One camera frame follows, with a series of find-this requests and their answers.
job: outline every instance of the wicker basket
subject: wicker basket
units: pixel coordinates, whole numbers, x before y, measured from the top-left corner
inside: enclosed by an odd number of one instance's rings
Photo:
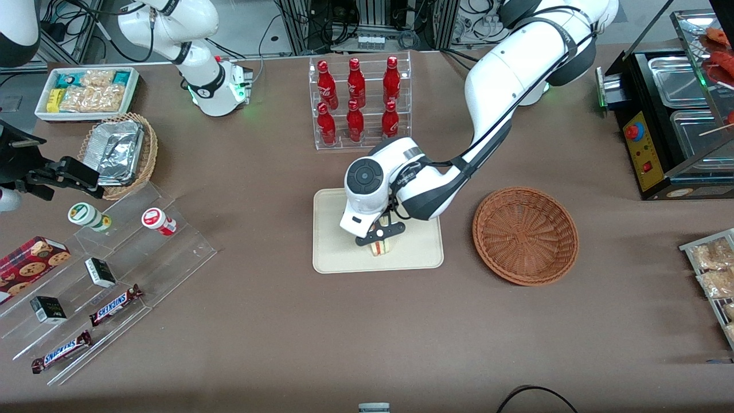
[[[555,199],[527,187],[487,196],[474,215],[474,245],[487,266],[520,285],[558,281],[578,255],[578,232]]]
[[[121,116],[106,119],[103,122],[113,123],[123,121],[136,121],[145,127],[143,147],[140,149],[140,158],[135,172],[135,182],[127,187],[105,187],[104,199],[107,201],[116,201],[132,192],[133,189],[147,182],[150,179],[150,176],[153,175],[153,169],[156,166],[156,155],[158,154],[158,138],[156,137],[156,131],[153,130],[150,123],[148,123],[145,118],[136,113],[126,113]],[[87,145],[89,144],[94,128],[92,128],[92,130],[87,134],[87,138],[84,139],[84,142],[81,144],[81,150],[79,151],[79,155],[76,157],[80,161],[84,159],[84,155],[87,153]]]

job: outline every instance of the cookie box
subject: cookie box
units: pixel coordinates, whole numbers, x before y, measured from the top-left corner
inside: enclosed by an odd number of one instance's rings
[[[69,259],[66,245],[34,237],[0,259],[0,304]]]

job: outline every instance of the coca-cola bottle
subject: coca-cola bottle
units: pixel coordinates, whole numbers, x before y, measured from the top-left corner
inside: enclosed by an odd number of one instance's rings
[[[316,105],[316,109],[319,111],[316,122],[319,125],[321,140],[324,141],[324,145],[326,146],[334,146],[336,144],[336,124],[334,123],[334,118],[329,113],[329,108],[324,102],[319,102]]]
[[[349,78],[346,80],[349,86],[349,98],[357,101],[359,107],[367,103],[365,88],[365,75],[360,70],[360,60],[356,57],[349,59]]]
[[[362,142],[365,131],[365,118],[360,112],[360,106],[354,99],[349,100],[349,113],[346,115],[349,125],[349,139],[354,143]]]
[[[329,73],[329,65],[326,60],[316,64],[319,69],[319,95],[321,101],[329,105],[329,109],[336,110],[339,107],[339,98],[336,97],[336,82],[334,76]]]
[[[394,137],[398,134],[400,117],[395,112],[395,101],[385,104],[385,113],[382,114],[382,137]]]
[[[398,72],[398,58],[388,57],[388,69],[382,78],[382,100],[397,102],[400,99],[400,73]]]

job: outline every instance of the table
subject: table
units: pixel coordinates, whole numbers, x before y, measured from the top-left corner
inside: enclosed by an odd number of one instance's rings
[[[600,47],[597,65],[621,49]],[[449,159],[472,135],[466,73],[437,52],[413,61],[414,138]],[[362,152],[313,148],[307,64],[266,61],[251,105],[224,118],[191,104],[173,66],[139,66],[134,107],[160,139],[153,181],[222,252],[61,387],[0,351],[0,409],[355,412],[389,401],[395,413],[491,412],[539,384],[584,412],[731,411],[734,367],[703,363],[726,356],[726,342],[677,246],[734,226],[734,201],[639,201],[617,125],[595,109],[593,73],[516,112],[441,217],[439,268],[321,275],[313,195],[340,187]],[[57,158],[89,127],[39,122],[36,133]],[[555,284],[509,284],[474,250],[475,208],[511,185],[551,194],[578,225],[578,262]],[[24,196],[0,215],[0,251],[37,234],[64,240],[77,230],[68,207],[89,199]],[[540,406],[562,411],[536,393],[506,411]]]

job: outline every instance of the small black box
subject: small black box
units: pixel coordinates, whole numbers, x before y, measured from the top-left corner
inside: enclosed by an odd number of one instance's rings
[[[56,298],[36,295],[31,300],[31,307],[41,323],[61,324],[66,321],[64,309]]]
[[[93,283],[105,288],[115,286],[115,277],[105,261],[93,257],[84,261],[84,264],[87,266],[87,272],[92,277]]]

